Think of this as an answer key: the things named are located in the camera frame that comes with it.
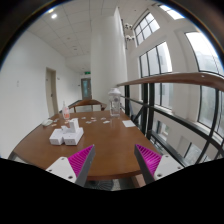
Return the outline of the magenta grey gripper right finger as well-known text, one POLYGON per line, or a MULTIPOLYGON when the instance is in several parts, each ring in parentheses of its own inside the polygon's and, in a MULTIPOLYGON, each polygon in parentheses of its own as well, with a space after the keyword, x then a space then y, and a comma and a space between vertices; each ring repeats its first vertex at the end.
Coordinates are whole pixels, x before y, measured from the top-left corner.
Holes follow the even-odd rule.
POLYGON ((183 169, 169 154, 160 155, 139 144, 135 145, 134 154, 146 184, 183 169))

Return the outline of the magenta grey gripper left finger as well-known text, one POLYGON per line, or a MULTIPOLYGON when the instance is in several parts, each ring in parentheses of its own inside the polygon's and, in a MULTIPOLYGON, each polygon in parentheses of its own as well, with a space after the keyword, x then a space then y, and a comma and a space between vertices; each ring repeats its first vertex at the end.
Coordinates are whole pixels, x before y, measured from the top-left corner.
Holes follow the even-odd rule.
POLYGON ((70 157, 59 157, 47 171, 83 187, 94 157, 95 146, 91 145, 70 157))

